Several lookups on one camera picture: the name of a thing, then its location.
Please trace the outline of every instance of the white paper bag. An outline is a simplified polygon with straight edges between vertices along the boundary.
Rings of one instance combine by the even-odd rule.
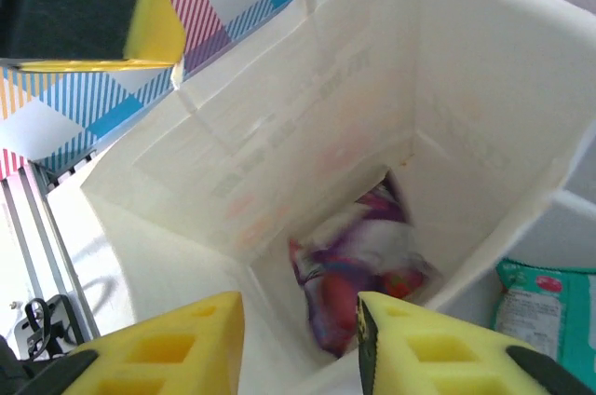
[[[446,278],[427,305],[446,309],[548,211],[596,110],[596,17],[562,0],[308,9],[183,84],[83,186],[138,320],[243,292],[242,393],[323,393],[358,371],[309,335],[286,243],[306,215],[390,167]]]

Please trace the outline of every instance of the green snack package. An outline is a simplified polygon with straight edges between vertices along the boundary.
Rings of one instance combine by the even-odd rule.
[[[493,328],[550,356],[596,389],[596,271],[557,270],[502,261],[504,295]]]

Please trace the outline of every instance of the yellow sponge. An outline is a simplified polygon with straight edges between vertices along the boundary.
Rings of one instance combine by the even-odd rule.
[[[112,72],[165,68],[183,57],[186,35],[170,0],[137,0],[126,45],[111,60],[21,61],[23,72]]]
[[[364,395],[548,395],[509,357],[531,346],[380,293],[359,294]]]
[[[65,395],[236,394],[240,293],[221,293],[84,344],[100,356]]]

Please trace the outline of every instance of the black sponge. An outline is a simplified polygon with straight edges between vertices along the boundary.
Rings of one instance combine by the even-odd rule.
[[[0,0],[0,57],[116,60],[137,0]]]

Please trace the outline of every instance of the sponge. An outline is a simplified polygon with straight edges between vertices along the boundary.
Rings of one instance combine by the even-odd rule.
[[[549,394],[509,356],[534,353],[518,339],[380,293],[358,310],[364,395]]]
[[[26,72],[166,67],[184,42],[170,0],[0,0],[0,65]]]
[[[244,312],[221,293],[88,342],[99,357],[64,395],[235,395]]]

